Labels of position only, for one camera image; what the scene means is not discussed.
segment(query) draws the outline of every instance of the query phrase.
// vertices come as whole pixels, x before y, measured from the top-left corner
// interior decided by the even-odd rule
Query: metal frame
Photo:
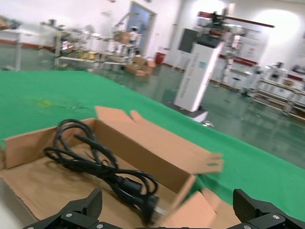
[[[109,42],[112,41],[112,39],[109,38],[105,38],[100,36],[99,34],[82,34],[82,35],[86,35],[89,36],[89,47],[87,48],[88,50],[92,49],[92,41],[93,39],[97,39],[101,41],[101,45],[99,47],[100,52],[98,53],[98,58],[97,60],[87,60],[87,59],[81,59],[81,58],[75,58],[75,57],[69,57],[69,56],[61,56],[61,37],[62,37],[62,33],[65,32],[66,30],[62,30],[58,27],[55,26],[51,26],[49,24],[47,24],[46,22],[41,22],[40,23],[41,28],[41,36],[43,37],[42,40],[42,44],[40,45],[40,52],[39,55],[42,56],[43,50],[45,48],[45,39],[44,39],[44,34],[43,34],[43,27],[44,26],[48,26],[52,29],[55,29],[57,31],[56,34],[56,41],[55,41],[55,60],[54,60],[54,65],[58,66],[60,64],[60,60],[71,60],[71,61],[78,61],[78,62],[90,62],[90,63],[97,63],[98,64],[98,68],[104,68],[105,64],[113,64],[113,65],[126,65],[126,62],[108,62],[106,61],[107,56],[110,56],[109,54],[107,54],[107,50],[109,47]]]
[[[0,34],[2,34],[2,33],[9,33],[9,34],[16,35],[16,39],[14,40],[16,42],[15,67],[9,66],[9,68],[14,71],[20,71],[21,70],[21,50],[22,50],[21,32],[14,31],[14,30],[2,30],[2,31],[0,31]]]
[[[262,83],[266,83],[266,84],[272,85],[274,87],[290,91],[291,95],[288,98],[285,98],[285,97],[276,95],[274,93],[262,90],[259,88],[259,86]],[[296,89],[296,88],[293,88],[290,86],[286,86],[281,83],[276,83],[274,81],[261,78],[255,87],[253,101],[266,105],[266,106],[269,106],[271,108],[280,110],[285,115],[290,115],[290,116],[305,120],[305,117],[295,114],[295,111],[297,111],[297,110],[305,113],[305,104],[302,104],[302,103],[299,103],[296,101],[296,98],[300,97],[300,96],[305,96],[305,91],[301,91],[299,89]],[[263,97],[263,98],[267,99],[268,101],[270,101],[271,103],[261,101],[258,99],[258,97]]]

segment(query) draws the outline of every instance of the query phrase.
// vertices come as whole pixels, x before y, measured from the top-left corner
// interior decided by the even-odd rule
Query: machine base
[[[193,119],[194,121],[196,122],[203,122],[206,117],[208,116],[208,111],[205,110],[203,107],[199,107],[199,109],[197,111],[188,111],[188,110],[185,110],[179,106],[176,106],[175,104],[173,104],[172,101],[168,101],[168,102],[165,102],[164,103],[165,106],[185,115],[185,116],[188,116],[189,118]]]

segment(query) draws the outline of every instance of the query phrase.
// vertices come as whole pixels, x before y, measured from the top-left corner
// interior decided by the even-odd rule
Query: metal rack
[[[20,71],[21,69],[21,32],[18,30],[2,30],[0,31],[0,37],[4,36],[5,39],[12,39],[15,42],[15,66],[5,66],[3,69],[11,71]]]
[[[80,31],[80,30],[64,30],[61,27],[56,27],[49,25],[46,22],[41,22],[41,35],[42,35],[42,44],[40,45],[40,56],[42,56],[43,50],[45,49],[45,34],[43,33],[43,27],[47,26],[51,29],[56,31],[55,35],[55,61],[54,65],[59,66],[60,60],[71,60],[77,62],[88,62],[95,64],[95,68],[104,68],[105,64],[111,65],[125,65],[127,63],[127,57],[121,57],[114,55],[113,53],[108,52],[109,43],[115,42],[113,39],[102,37],[97,33],[89,33],[87,31]],[[89,58],[78,58],[78,56],[73,55],[73,53],[63,53],[61,50],[61,39],[63,33],[75,35],[78,39],[75,40],[74,45],[78,46],[78,48],[74,49],[73,52],[76,53],[77,51],[84,51],[90,52],[92,51],[92,43],[93,40],[96,39],[100,41],[98,52],[96,52],[95,59]]]
[[[291,93],[288,97],[276,95],[274,93],[260,89],[260,85],[263,83],[290,91]],[[305,115],[301,116],[300,114],[305,114],[305,104],[297,101],[297,99],[301,96],[305,96],[305,91],[281,83],[276,83],[271,80],[260,79],[255,87],[253,100],[257,103],[280,110],[285,115],[290,115],[305,120]]]

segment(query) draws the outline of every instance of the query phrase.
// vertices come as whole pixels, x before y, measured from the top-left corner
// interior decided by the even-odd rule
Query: black panel
[[[216,48],[222,40],[218,37],[212,37],[209,34],[204,34],[197,38],[197,44],[207,46],[210,48]]]
[[[195,30],[184,29],[178,49],[183,52],[191,53],[197,34],[198,32]]]

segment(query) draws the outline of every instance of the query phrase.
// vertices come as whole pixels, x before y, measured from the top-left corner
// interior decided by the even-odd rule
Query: white machine
[[[204,32],[197,37],[176,99],[173,104],[166,104],[197,122],[203,122],[208,115],[208,111],[200,104],[224,44],[228,48],[227,53],[230,58],[227,59],[227,65],[220,82],[225,81],[230,72],[233,63],[231,56],[237,53],[239,35],[243,32],[241,26],[225,23],[226,12],[225,9],[221,18],[214,13],[213,22],[207,25],[203,29]]]
[[[266,67],[265,73],[263,75],[264,79],[271,80],[273,82],[279,83],[282,81],[282,79],[287,78],[288,71],[283,68],[284,63],[277,62],[274,64],[271,64]],[[274,86],[270,86],[269,92],[273,93],[275,90]]]

